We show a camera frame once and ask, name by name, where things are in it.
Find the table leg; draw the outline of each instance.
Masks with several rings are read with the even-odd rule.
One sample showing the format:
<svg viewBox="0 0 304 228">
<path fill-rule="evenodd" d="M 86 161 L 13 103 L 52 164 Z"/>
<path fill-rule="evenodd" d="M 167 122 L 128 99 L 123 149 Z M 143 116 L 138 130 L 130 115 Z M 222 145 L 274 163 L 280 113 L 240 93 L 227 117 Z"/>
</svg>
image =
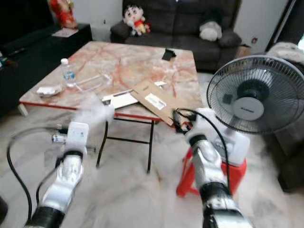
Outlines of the table leg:
<svg viewBox="0 0 304 228">
<path fill-rule="evenodd" d="M 103 143 L 101 144 L 101 147 L 100 147 L 100 150 L 99 150 L 99 153 L 98 153 L 96 168 L 99 168 L 99 162 L 100 162 L 101 154 L 102 154 L 102 152 L 104 150 L 105 141 L 106 141 L 107 136 L 108 136 L 108 127 L 109 127 L 109 123 L 105 122 L 104 139 L 103 139 Z"/>
<path fill-rule="evenodd" d="M 19 109 L 19 112 L 21 113 L 21 115 L 23 115 L 24 117 L 28 116 L 29 113 L 28 113 L 26 107 L 24 106 L 24 104 L 19 104 L 18 109 Z"/>
<path fill-rule="evenodd" d="M 148 169 L 147 169 L 147 174 L 149 174 L 149 173 L 150 173 L 150 168 L 151 168 L 151 156 L 152 156 L 153 130 L 154 130 L 154 120 L 152 120 L 152 122 L 151 122 L 150 141 L 149 141 L 149 159 L 148 159 Z"/>
</svg>

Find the bottle cap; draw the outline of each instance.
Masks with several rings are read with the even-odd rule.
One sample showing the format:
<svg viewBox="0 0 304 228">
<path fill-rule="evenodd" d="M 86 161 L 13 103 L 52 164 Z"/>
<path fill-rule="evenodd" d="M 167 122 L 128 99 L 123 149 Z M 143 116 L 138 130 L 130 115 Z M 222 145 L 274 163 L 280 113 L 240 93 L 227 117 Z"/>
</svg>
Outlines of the bottle cap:
<svg viewBox="0 0 304 228">
<path fill-rule="evenodd" d="M 68 59 L 67 58 L 61 59 L 61 64 L 67 65 L 68 64 Z"/>
</svg>

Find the table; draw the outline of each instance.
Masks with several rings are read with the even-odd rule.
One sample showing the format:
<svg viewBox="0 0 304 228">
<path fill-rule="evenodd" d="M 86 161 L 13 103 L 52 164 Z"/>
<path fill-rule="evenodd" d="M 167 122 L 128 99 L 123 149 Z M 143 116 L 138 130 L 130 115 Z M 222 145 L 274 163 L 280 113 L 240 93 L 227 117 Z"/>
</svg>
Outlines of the table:
<svg viewBox="0 0 304 228">
<path fill-rule="evenodd" d="M 89 42 L 69 58 L 69 62 L 75 72 L 77 82 L 94 78 L 108 77 L 112 83 L 104 86 L 96 82 L 81 84 L 82 90 L 94 92 L 99 98 L 105 95 L 121 92 L 133 85 L 150 79 L 154 82 L 167 83 L 163 90 L 174 97 L 196 107 L 202 107 L 198 78 L 191 51 L 174 49 L 176 57 L 171 61 L 162 60 L 165 52 L 161 47 L 146 47 L 125 44 L 113 44 L 104 42 Z M 36 91 L 40 86 L 56 86 L 63 81 L 61 68 L 57 67 L 33 88 L 28 90 L 21 98 L 23 105 L 53 107 L 76 110 L 83 102 L 83 96 L 78 88 L 67 89 L 58 95 L 41 98 Z M 107 136 L 108 123 L 105 125 L 105 134 L 100 148 L 96 167 L 99 167 L 101 154 L 106 139 L 144 143 L 149 145 L 149 160 L 147 172 L 150 172 L 152 154 L 152 136 L 155 122 L 162 121 L 141 104 L 134 104 L 115 111 L 115 119 L 120 121 L 132 121 L 151 125 L 149 142 L 122 139 Z"/>
</svg>

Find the cable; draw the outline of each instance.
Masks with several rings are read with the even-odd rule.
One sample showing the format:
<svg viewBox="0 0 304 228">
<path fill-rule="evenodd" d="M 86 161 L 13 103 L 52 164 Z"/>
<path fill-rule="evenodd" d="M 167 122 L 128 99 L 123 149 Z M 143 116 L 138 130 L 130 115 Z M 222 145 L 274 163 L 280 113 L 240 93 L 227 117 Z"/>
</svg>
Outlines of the cable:
<svg viewBox="0 0 304 228">
<path fill-rule="evenodd" d="M 30 129 L 26 129 L 22 132 L 19 132 L 15 135 L 13 135 L 9 141 L 9 144 L 7 146 L 7 150 L 6 150 L 6 157 L 8 160 L 8 164 L 9 167 L 11 169 L 11 171 L 13 172 L 13 174 L 15 175 L 15 177 L 17 178 L 18 182 L 20 183 L 22 189 L 24 190 L 26 196 L 27 196 L 27 200 L 28 200 L 28 220 L 27 222 L 30 221 L 31 216 L 32 216 L 32 199 L 30 197 L 29 194 L 29 190 L 27 189 L 26 185 L 24 184 L 24 182 L 22 181 L 22 179 L 20 178 L 20 176 L 18 175 L 17 171 L 14 168 L 14 165 L 11 161 L 11 157 L 10 157 L 10 149 L 11 147 L 15 144 L 15 142 L 17 140 L 19 140 L 20 138 L 23 138 L 24 136 L 29 135 L 30 133 L 36 133 L 36 132 L 41 132 L 41 131 L 57 131 L 59 130 L 58 128 L 55 127 L 34 127 L 34 128 L 30 128 Z"/>
<path fill-rule="evenodd" d="M 51 170 L 51 172 L 49 172 L 47 174 L 47 176 L 45 176 L 42 181 L 39 183 L 38 187 L 37 187 L 37 190 L 36 190 L 36 202 L 37 202 L 37 206 L 39 205 L 39 191 L 42 187 L 42 185 L 47 181 L 48 178 L 50 178 L 50 176 L 52 176 L 52 174 L 56 171 L 57 167 L 53 168 Z"/>
<path fill-rule="evenodd" d="M 228 190 L 230 191 L 230 172 L 229 172 L 229 161 L 228 161 L 228 151 L 227 151 L 227 147 L 226 147 L 226 143 L 225 140 L 222 136 L 222 134 L 219 132 L 218 128 L 214 125 L 214 123 L 208 119 L 206 116 L 204 116 L 203 114 L 195 111 L 195 110 L 191 110 L 191 109 L 187 109 L 187 108 L 177 108 L 176 111 L 183 117 L 188 118 L 187 116 L 183 115 L 180 111 L 186 111 L 186 112 L 192 112 L 196 115 L 201 116 L 202 118 L 204 118 L 205 120 L 207 120 L 207 122 L 213 127 L 213 129 L 217 132 L 220 140 L 222 141 L 222 144 L 224 146 L 224 151 L 225 151 L 225 158 L 226 158 L 226 174 L 227 174 L 227 186 L 228 186 Z"/>
<path fill-rule="evenodd" d="M 39 192 L 40 192 L 40 189 L 41 189 L 42 185 L 48 180 L 48 178 L 50 178 L 52 176 L 52 174 L 56 171 L 56 169 L 61 164 L 61 162 L 63 161 L 63 159 L 64 159 L 64 157 L 58 156 L 57 159 L 56 159 L 55 167 L 39 183 L 39 185 L 38 185 L 38 187 L 36 189 L 36 203 L 37 203 L 37 206 L 39 205 Z"/>
</svg>

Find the red plastic stool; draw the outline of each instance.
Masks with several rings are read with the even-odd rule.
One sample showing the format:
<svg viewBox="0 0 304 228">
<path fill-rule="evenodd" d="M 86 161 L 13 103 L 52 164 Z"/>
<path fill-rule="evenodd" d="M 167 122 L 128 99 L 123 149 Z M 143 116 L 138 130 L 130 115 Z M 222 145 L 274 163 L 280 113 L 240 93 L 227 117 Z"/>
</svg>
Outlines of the red plastic stool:
<svg viewBox="0 0 304 228">
<path fill-rule="evenodd" d="M 192 148 L 189 148 L 186 156 L 183 158 L 184 167 L 181 175 L 181 180 L 176 188 L 176 193 L 180 197 L 185 197 L 187 192 L 192 192 L 196 195 L 200 195 L 199 192 L 192 187 L 194 183 L 195 169 L 193 163 L 190 161 L 191 158 L 192 158 Z M 226 164 L 222 163 L 221 167 L 224 174 L 226 175 Z M 247 168 L 246 160 L 240 167 L 229 165 L 230 190 L 232 195 L 237 191 L 238 185 L 245 176 L 246 168 Z"/>
</svg>

